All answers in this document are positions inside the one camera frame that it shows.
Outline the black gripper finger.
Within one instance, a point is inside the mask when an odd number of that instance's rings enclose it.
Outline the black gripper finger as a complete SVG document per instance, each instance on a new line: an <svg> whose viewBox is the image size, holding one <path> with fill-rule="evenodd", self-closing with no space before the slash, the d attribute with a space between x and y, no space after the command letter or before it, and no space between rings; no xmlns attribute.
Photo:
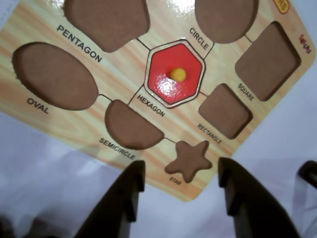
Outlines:
<svg viewBox="0 0 317 238"><path fill-rule="evenodd" d="M237 238L300 236L280 203L233 159L219 159L218 183L224 189L227 215L233 217Z"/></svg>
<svg viewBox="0 0 317 238"><path fill-rule="evenodd" d="M132 162L85 220L76 238L128 238L137 220L139 193L145 190L145 162Z"/></svg>

